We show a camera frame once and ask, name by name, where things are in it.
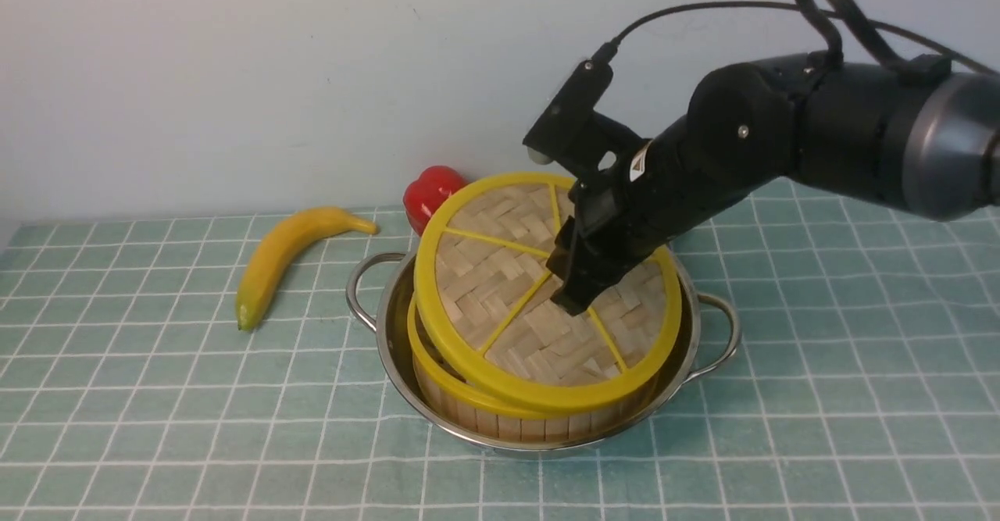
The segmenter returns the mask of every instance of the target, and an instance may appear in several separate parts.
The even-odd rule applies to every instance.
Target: banana
[[[339,207],[315,207],[283,219],[261,240],[236,290],[236,326],[253,330],[274,298],[285,270],[307,247],[348,230],[377,234],[378,225]]]

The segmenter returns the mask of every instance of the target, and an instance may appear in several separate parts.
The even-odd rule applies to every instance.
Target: bamboo steamer basket
[[[509,404],[465,382],[446,361],[428,348],[426,330],[412,301],[407,334],[413,351],[413,372],[430,406],[449,421],[470,431],[511,442],[572,441],[605,431],[622,416],[645,406],[653,397],[653,383],[612,406],[567,416],[550,416]]]
[[[463,403],[520,417],[519,429],[497,424],[515,436],[539,436],[526,420],[552,420],[552,434],[597,429],[639,405],[670,355],[682,293],[666,248],[585,314],[571,317],[549,301],[561,282],[545,261],[573,214],[572,185],[549,173],[504,173],[465,186],[430,219],[414,266],[414,315],[426,333],[415,345],[428,354],[416,368],[428,399],[453,406],[456,417]],[[433,376],[430,351],[456,383]],[[483,407],[486,396],[493,408]],[[499,405],[509,415],[497,414]]]

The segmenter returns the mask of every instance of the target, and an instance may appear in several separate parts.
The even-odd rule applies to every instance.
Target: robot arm
[[[839,1],[878,65],[843,62],[832,22],[797,0],[827,51],[714,70],[652,140],[593,109],[616,44],[577,67],[524,140],[577,178],[547,262],[556,304],[584,312],[657,247],[779,177],[935,221],[1000,204],[1000,79],[938,55],[903,61]]]

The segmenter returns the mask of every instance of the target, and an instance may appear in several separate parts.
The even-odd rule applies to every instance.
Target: table
[[[343,287],[401,208],[311,247],[253,334],[285,215],[32,225],[0,255],[0,520],[1000,519],[1000,214],[942,225],[779,180],[677,240],[744,345],[653,418],[512,460],[387,382]],[[377,309],[391,267],[362,280]],[[727,323],[704,314],[699,362]]]

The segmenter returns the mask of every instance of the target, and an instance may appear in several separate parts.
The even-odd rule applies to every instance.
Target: woven bamboo
[[[566,193],[557,195],[566,207]],[[549,301],[561,281],[547,273],[544,260],[481,239],[497,237],[550,252],[558,228],[544,184],[489,191],[461,208],[448,227],[476,236],[453,233],[441,239],[436,261],[441,301],[466,343],[485,349],[486,360],[504,371],[553,386],[599,383],[618,376],[623,365],[635,366],[656,340],[666,307],[656,262],[643,262],[600,294],[592,313],[571,317]]]

